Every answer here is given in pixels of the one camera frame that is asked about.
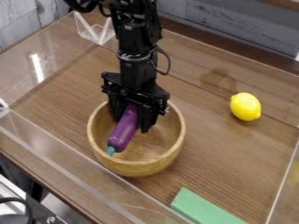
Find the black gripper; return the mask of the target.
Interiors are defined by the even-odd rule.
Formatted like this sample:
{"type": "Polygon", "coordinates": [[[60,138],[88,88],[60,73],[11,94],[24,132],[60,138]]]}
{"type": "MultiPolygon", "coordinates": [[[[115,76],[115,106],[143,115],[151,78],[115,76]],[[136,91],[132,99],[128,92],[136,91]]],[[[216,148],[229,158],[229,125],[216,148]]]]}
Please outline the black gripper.
{"type": "Polygon", "coordinates": [[[101,92],[108,96],[111,112],[116,120],[121,118],[128,103],[140,105],[139,128],[147,133],[165,115],[168,92],[156,83],[156,74],[167,75],[157,69],[157,58],[119,59],[120,72],[104,72],[101,92]]]}

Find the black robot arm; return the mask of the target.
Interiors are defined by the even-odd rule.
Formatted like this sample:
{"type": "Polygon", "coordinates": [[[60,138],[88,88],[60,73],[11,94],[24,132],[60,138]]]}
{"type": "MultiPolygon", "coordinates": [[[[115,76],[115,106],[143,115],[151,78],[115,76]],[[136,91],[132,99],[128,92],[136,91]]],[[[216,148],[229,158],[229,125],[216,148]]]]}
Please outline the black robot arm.
{"type": "Polygon", "coordinates": [[[157,68],[157,55],[164,50],[157,45],[163,38],[156,0],[64,0],[80,13],[99,10],[112,20],[117,40],[119,71],[104,72],[103,93],[115,118],[124,114],[128,104],[139,107],[137,128],[145,133],[155,126],[157,117],[167,113],[169,93],[157,85],[156,75],[168,72],[157,68]]]}

